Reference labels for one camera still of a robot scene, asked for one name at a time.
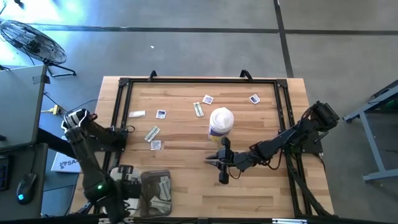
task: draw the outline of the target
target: wooden table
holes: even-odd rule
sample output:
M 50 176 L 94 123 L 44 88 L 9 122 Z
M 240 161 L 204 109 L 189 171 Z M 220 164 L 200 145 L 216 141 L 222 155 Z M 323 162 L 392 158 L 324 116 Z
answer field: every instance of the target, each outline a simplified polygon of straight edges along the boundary
M 99 93 L 96 120 L 108 127 L 120 77 L 104 77 Z M 301 78 L 289 78 L 289 93 L 295 119 L 308 108 L 307 93 Z M 124 91 L 118 124 L 124 108 Z M 257 93 L 261 102 L 249 101 Z M 198 118 L 193 103 L 204 95 L 214 97 L 211 105 L 201 104 L 204 116 Z M 127 125 L 136 131 L 129 134 L 121 164 L 130 164 L 141 171 L 168 169 L 172 177 L 171 217 L 293 217 L 292 199 L 285 159 L 278 170 L 256 166 L 242 173 L 240 179 L 230 178 L 228 185 L 218 182 L 219 170 L 203 160 L 216 152 L 217 144 L 208 140 L 211 112 L 227 107 L 234 114 L 234 127 L 229 135 L 231 149 L 247 151 L 248 146 L 277 135 L 279 120 L 274 88 L 270 84 L 232 83 L 135 83 L 130 111 L 145 110 L 146 116 L 128 118 Z M 165 119 L 156 119 L 157 110 L 166 110 Z M 157 125 L 162 141 L 161 151 L 151 151 L 144 136 Z M 100 164 L 103 155 L 98 154 Z M 303 154 L 303 164 L 309 189 L 318 201 L 333 213 L 325 172 L 319 158 Z M 278 156 L 271 162 L 276 166 Z M 236 169 L 231 173 L 237 175 Z M 71 212 L 86 203 L 81 186 L 82 175 L 73 197 Z M 298 190 L 300 208 L 304 211 L 302 193 Z

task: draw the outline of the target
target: desk fan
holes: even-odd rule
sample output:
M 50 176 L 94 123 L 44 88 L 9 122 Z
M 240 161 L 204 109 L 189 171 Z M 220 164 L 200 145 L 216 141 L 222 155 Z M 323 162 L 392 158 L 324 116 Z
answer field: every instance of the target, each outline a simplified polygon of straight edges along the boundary
M 53 75 L 49 70 L 52 77 L 76 75 L 74 70 L 60 66 L 67 60 L 62 47 L 37 29 L 18 21 L 7 20 L 0 24 L 0 33 L 12 46 L 28 56 L 40 60 L 44 65 L 55 66 L 71 72 Z

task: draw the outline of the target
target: gray floor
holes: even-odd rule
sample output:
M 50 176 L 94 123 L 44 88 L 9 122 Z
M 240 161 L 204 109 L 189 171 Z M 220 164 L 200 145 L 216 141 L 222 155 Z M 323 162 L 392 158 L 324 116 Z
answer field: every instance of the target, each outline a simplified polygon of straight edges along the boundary
M 25 0 L 25 12 L 10 3 L 0 19 L 78 26 L 278 28 L 272 0 L 43 0 L 40 7 L 33 2 Z M 398 29 L 395 0 L 279 2 L 286 29 Z M 63 46 L 68 55 L 65 66 L 78 73 L 77 77 L 52 78 L 46 86 L 66 109 L 95 99 L 105 75 L 148 75 L 156 70 L 158 75 L 236 77 L 247 69 L 254 77 L 287 76 L 278 34 L 45 33 Z M 329 102 L 340 116 L 398 77 L 396 35 L 288 35 L 287 45 L 294 77 L 305 79 L 310 102 Z M 29 58 L 5 42 L 0 42 L 0 52 L 0 64 L 31 65 Z M 46 99 L 43 107 L 51 105 Z M 94 107 L 95 102 L 86 105 L 90 110 Z M 41 117 L 43 128 L 61 136 L 59 124 L 60 119 L 49 114 Z M 335 213 L 397 222 L 398 179 L 362 181 L 363 174 L 377 171 L 362 124 L 340 122 L 322 141 Z M 52 158 L 50 152 L 47 164 Z M 75 175 L 47 172 L 44 213 L 65 213 L 74 181 Z M 69 187 L 51 190 L 62 186 Z M 55 197 L 63 203 L 51 210 L 49 201 Z

